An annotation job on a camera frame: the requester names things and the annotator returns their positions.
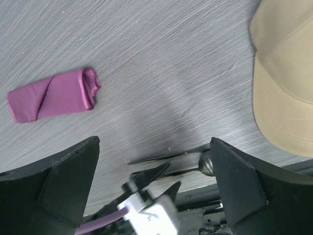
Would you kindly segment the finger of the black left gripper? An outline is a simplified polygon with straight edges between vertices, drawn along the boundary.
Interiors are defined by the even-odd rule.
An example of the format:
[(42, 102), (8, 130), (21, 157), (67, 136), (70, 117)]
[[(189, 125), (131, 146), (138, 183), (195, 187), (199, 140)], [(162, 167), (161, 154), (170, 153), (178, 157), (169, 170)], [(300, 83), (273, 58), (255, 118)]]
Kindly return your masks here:
[(172, 186), (170, 186), (162, 195), (167, 195), (174, 203), (180, 186), (181, 186), (181, 181), (178, 181), (174, 183)]
[(164, 171), (166, 171), (171, 164), (169, 162), (163, 163), (158, 167), (140, 171), (131, 175), (131, 181), (137, 188), (145, 188), (151, 182), (156, 180)]

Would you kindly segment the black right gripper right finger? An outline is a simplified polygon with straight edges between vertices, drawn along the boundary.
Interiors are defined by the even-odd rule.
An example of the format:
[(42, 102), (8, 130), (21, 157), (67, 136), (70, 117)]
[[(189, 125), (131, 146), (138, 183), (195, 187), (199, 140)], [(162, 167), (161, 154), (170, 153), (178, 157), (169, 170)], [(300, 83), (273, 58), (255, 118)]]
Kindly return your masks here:
[(253, 157), (218, 138), (211, 161), (235, 235), (311, 235), (313, 178)]

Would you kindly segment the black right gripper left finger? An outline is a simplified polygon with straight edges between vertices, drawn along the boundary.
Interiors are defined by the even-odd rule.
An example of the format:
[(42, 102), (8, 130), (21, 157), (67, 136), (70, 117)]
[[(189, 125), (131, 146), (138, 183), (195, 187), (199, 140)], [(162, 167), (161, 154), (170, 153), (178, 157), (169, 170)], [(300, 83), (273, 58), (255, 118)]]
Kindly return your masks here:
[(0, 174), (2, 235), (72, 235), (83, 221), (99, 159), (97, 136)]

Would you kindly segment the dark metal spoon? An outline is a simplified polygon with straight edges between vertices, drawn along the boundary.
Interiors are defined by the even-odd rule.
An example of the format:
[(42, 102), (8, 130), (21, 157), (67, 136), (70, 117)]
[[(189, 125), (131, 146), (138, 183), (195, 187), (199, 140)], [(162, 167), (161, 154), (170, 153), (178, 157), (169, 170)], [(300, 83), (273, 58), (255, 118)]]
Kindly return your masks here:
[(211, 154), (210, 150), (203, 152), (200, 155), (197, 168), (164, 174), (164, 175), (159, 176), (158, 180), (169, 178), (169, 177), (180, 176), (180, 175), (195, 172), (195, 171), (199, 171), (200, 173), (202, 173), (203, 175), (208, 176), (208, 177), (215, 177), (215, 172), (214, 172), (214, 168), (213, 168), (213, 164), (212, 164), (212, 154)]

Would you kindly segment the dark metal fork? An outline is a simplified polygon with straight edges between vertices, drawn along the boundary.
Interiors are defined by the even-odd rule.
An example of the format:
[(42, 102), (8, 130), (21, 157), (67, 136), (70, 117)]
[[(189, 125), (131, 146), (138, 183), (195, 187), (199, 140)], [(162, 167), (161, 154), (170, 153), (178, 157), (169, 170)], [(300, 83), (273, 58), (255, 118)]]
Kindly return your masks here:
[(153, 156), (153, 157), (147, 157), (144, 159), (139, 159), (139, 160), (134, 160), (128, 163), (128, 165), (136, 165), (136, 164), (142, 164), (142, 163), (150, 163), (150, 162), (156, 162), (156, 161), (163, 161), (163, 160), (168, 160), (172, 159), (178, 156), (183, 156), (183, 155), (188, 155), (188, 154), (194, 154), (194, 153), (202, 153), (210, 150), (210, 144), (204, 144), (199, 147), (190, 149), (190, 150), (185, 150), (181, 152), (176, 152), (176, 153), (170, 153), (166, 155), (160, 155), (160, 156)]

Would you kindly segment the magenta cloth napkin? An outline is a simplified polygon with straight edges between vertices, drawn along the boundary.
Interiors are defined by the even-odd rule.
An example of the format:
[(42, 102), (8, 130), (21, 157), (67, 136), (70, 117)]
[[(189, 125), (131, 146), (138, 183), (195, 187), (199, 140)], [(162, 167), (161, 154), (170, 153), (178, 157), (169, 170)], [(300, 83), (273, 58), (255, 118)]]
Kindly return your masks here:
[(28, 123), (92, 110), (100, 87), (95, 71), (83, 67), (14, 89), (7, 102), (14, 121)]

